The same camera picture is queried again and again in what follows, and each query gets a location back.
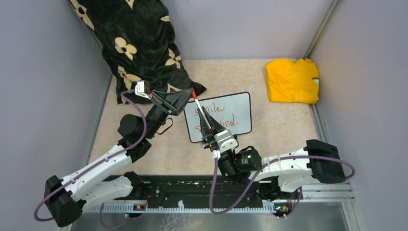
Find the red marker cap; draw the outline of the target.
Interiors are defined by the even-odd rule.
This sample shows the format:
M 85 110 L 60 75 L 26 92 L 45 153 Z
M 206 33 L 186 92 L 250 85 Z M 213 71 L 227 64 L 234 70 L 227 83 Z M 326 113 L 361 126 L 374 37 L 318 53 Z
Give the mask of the red marker cap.
M 191 90 L 192 90 L 191 96 L 192 96 L 192 98 L 193 98 L 194 100 L 196 100 L 196 99 L 197 99 L 197 95 L 196 95 L 196 93 L 195 93 L 194 88 L 191 88 Z

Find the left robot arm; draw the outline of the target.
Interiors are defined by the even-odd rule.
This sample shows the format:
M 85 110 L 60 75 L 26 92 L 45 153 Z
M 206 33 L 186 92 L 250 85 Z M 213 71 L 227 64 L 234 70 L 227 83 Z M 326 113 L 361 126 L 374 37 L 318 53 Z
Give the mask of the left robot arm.
M 42 220 L 38 211 L 46 205 L 50 219 L 62 228 L 74 223 L 94 206 L 117 198 L 139 199 L 143 196 L 143 181 L 135 172 L 127 172 L 111 181 L 107 178 L 146 155 L 152 146 L 149 140 L 170 116 L 178 116 L 183 111 L 190 98 L 195 97 L 195 92 L 192 88 L 160 92 L 135 87 L 122 92 L 121 97 L 138 110 L 139 116 L 122 118 L 118 129 L 122 139 L 104 155 L 63 178 L 48 178 L 44 199 L 34 212 L 35 220 Z

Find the black framed whiteboard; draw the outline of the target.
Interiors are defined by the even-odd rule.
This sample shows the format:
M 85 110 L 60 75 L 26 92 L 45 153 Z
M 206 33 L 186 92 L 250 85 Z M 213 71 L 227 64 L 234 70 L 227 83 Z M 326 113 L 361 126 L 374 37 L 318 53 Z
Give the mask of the black framed whiteboard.
M 229 129 L 233 135 L 247 134 L 252 131 L 251 95 L 240 92 L 200 100 L 204 111 L 208 112 L 220 125 Z M 184 108 L 190 141 L 202 141 L 199 109 L 194 101 Z

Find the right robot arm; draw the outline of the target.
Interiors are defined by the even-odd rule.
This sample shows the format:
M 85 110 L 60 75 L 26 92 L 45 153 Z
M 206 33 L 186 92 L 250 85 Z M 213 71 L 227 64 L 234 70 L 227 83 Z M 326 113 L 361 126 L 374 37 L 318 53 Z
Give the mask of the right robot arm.
M 306 146 L 294 152 L 275 157 L 261 157 L 248 146 L 236 152 L 238 138 L 217 122 L 203 107 L 199 110 L 203 148 L 210 149 L 215 161 L 215 173 L 221 173 L 231 181 L 258 182 L 274 180 L 271 193 L 284 198 L 298 188 L 313 183 L 336 184 L 346 181 L 336 146 L 307 140 Z

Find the red whiteboard marker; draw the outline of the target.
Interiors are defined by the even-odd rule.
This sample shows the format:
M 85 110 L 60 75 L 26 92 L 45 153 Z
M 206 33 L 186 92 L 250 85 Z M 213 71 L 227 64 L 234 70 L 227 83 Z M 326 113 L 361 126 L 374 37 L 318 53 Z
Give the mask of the red whiteboard marker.
M 203 119 L 204 119 L 204 122 L 205 122 L 206 126 L 209 128 L 210 131 L 212 131 L 213 128 L 211 127 L 209 121 L 207 120 L 207 118 L 206 118 L 206 116 L 205 116 L 205 113 L 204 113 L 204 111 L 203 111 L 203 109 L 202 109 L 202 107 L 201 107 L 201 105 L 200 105 L 200 103 L 199 103 L 199 100 L 198 100 L 197 98 L 194 98 L 194 101 L 195 101 L 196 104 L 197 104 L 198 110 L 199 110 L 199 112 L 201 113 L 201 115 L 202 115 L 202 117 L 203 117 Z

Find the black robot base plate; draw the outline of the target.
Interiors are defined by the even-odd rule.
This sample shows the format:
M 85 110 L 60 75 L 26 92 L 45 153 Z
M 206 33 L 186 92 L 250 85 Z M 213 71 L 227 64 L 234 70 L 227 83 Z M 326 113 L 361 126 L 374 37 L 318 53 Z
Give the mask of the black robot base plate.
M 143 175 L 142 189 L 128 196 L 114 199 L 116 202 L 125 200 L 146 200 L 149 208 L 176 208 L 182 201 L 187 209 L 208 209 L 210 189 L 213 177 L 211 175 Z M 265 202 L 280 203 L 281 212 L 289 212 L 298 199 L 302 198 L 300 189 L 295 192 L 282 192 L 277 185 L 277 178 L 268 178 L 265 183 L 253 182 L 247 192 L 244 192 L 248 182 L 230 181 L 225 176 L 218 176 L 214 195 L 213 208 L 226 209 L 241 196 L 236 209 L 262 208 Z

